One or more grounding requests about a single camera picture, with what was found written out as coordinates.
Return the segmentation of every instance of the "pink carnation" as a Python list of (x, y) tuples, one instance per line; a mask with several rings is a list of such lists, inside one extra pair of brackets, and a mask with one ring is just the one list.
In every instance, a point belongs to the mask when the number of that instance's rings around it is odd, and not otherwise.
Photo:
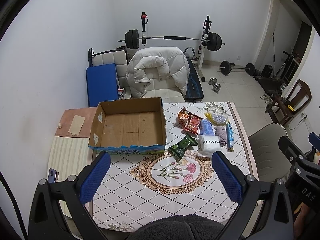
[(184, 178), (183, 178), (183, 182), (191, 182), (193, 180), (193, 175), (192, 174), (187, 174)]
[(187, 165), (187, 169), (190, 173), (195, 173), (195, 171), (197, 170), (197, 166), (194, 163), (189, 163)]

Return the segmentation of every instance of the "white down jacket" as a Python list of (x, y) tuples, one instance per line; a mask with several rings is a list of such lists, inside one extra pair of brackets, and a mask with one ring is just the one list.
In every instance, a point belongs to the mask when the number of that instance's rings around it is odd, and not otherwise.
[(143, 97), (150, 80), (145, 69), (157, 68), (159, 77), (172, 77), (185, 96), (189, 78), (189, 64), (183, 52), (176, 47), (151, 47), (138, 50), (132, 57), (125, 75), (134, 98)]

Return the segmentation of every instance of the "table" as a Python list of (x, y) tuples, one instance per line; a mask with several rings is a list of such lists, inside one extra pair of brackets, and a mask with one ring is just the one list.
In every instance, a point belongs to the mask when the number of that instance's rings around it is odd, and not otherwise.
[[(234, 152), (222, 152), (244, 174), (258, 179), (249, 140), (233, 103), (215, 103), (229, 115), (234, 133)], [(164, 103), (166, 149), (179, 142), (185, 131), (177, 114), (185, 107), (204, 117), (205, 103)], [(199, 146), (188, 148), (176, 162), (166, 150), (164, 155), (112, 155), (111, 166), (93, 198), (93, 219), (101, 228), (133, 232), (147, 223), (171, 215), (197, 214), (225, 221), (237, 203), (228, 197), (212, 169), (211, 159), (197, 157)]]

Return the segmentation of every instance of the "white package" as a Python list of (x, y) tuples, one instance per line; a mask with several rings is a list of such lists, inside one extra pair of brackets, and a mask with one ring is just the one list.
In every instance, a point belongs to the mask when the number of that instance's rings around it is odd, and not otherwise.
[(200, 146), (202, 151), (199, 151), (198, 156), (212, 157), (217, 151), (221, 151), (219, 136), (199, 135)]

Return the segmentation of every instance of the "open cardboard box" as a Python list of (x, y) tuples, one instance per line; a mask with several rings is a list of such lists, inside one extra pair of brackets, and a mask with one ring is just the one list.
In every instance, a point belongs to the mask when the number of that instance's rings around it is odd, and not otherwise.
[(109, 154), (164, 153), (165, 118), (161, 98), (131, 98), (98, 104), (89, 147)]

